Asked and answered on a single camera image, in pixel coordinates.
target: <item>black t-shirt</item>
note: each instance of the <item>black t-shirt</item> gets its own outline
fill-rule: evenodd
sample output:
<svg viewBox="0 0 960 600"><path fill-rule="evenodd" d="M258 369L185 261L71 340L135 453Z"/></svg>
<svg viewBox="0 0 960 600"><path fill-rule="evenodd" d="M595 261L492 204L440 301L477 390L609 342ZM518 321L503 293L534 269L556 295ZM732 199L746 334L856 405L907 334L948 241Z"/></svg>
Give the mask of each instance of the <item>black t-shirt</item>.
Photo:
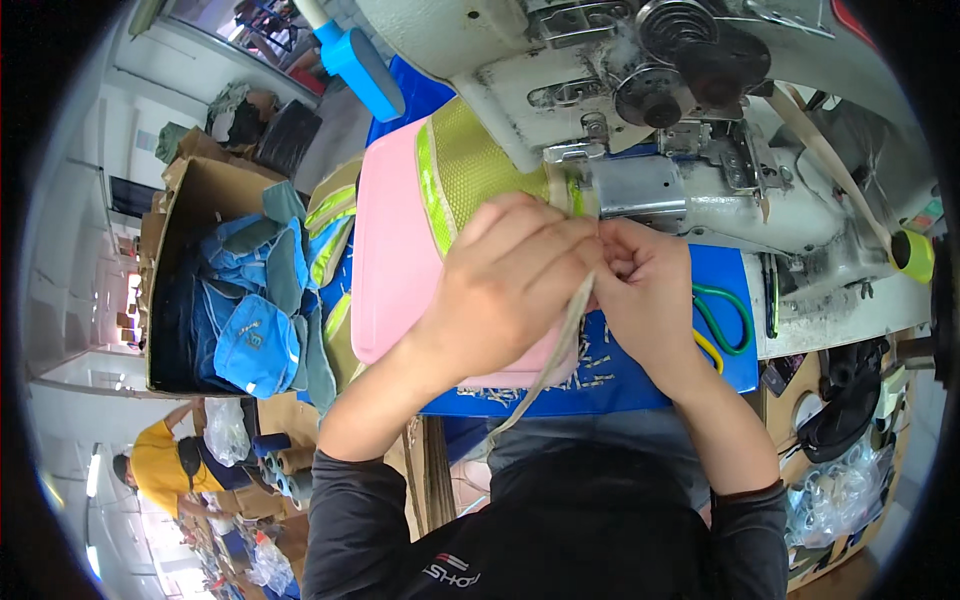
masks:
<svg viewBox="0 0 960 600"><path fill-rule="evenodd" d="M520 461L491 504L410 542L382 461L313 465L303 598L783 598L782 482L716 497L712 528L656 456L585 445Z"/></svg>

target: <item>yellow-handled scissors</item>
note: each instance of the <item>yellow-handled scissors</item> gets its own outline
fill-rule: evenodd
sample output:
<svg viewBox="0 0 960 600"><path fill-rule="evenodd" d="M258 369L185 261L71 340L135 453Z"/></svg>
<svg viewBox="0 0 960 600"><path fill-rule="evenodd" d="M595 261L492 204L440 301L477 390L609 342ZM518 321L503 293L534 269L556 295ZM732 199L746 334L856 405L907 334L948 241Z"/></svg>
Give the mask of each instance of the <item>yellow-handled scissors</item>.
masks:
<svg viewBox="0 0 960 600"><path fill-rule="evenodd" d="M720 351L710 343L710 341L703 336L696 329L693 330L693 339L697 341L697 346L704 349L704 352L713 359L713 366L716 368L717 372L721 375L723 374L723 356L720 355Z"/></svg>

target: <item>green-handled scissors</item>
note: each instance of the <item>green-handled scissors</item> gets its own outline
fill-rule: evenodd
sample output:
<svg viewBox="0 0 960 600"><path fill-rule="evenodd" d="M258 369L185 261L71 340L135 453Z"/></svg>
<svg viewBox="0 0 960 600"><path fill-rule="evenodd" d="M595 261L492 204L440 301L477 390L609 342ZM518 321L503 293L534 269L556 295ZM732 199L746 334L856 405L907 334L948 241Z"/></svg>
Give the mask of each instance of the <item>green-handled scissors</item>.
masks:
<svg viewBox="0 0 960 600"><path fill-rule="evenodd" d="M716 322L716 319L713 318L713 313L710 312L707 303L699 296L717 296L728 301L730 304L736 308L736 312L740 313L740 321L743 322L743 337L740 340L740 343L736 346L731 346L730 342L727 341L727 337L724 335L723 330L720 329L720 325ZM738 354L743 354L747 348L750 347L750 342L754 339L754 317L747 310L747 306L737 297L736 294L730 290L725 290L720 287L713 285L705 285L703 283L694 283L693 284L693 305L697 307L697 310L700 311L701 316L704 318L704 321L707 323L707 329L710 330L710 333L713 335L713 339L716 340L717 346L720 347L724 352L730 356L736 356Z"/></svg>

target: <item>white sewing machine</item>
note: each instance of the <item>white sewing machine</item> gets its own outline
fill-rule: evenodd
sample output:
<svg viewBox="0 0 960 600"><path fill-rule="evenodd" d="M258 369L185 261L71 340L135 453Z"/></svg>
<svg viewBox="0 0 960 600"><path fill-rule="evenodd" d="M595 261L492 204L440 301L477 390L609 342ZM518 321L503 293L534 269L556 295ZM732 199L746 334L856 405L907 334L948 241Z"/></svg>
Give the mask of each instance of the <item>white sewing machine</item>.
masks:
<svg viewBox="0 0 960 600"><path fill-rule="evenodd" d="M818 90L806 114L888 229L938 194L897 82L830 0L357 4L405 60L456 89L517 168L562 163L603 217L773 254L785 299L865 291L895 270L780 127L763 98L774 81Z"/></svg>

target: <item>gray pants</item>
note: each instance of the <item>gray pants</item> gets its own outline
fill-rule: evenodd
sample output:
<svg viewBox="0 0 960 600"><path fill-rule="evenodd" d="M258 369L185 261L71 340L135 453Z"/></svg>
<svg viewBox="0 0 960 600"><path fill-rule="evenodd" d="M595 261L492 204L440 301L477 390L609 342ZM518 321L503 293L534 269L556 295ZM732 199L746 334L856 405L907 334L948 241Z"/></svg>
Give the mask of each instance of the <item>gray pants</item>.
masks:
<svg viewBox="0 0 960 600"><path fill-rule="evenodd" d="M505 419L489 419L488 430ZM570 417L529 417L519 420L496 439L487 457L491 474L513 463L591 442L654 454L663 460L699 511L710 500L710 488L700 459L673 407Z"/></svg>

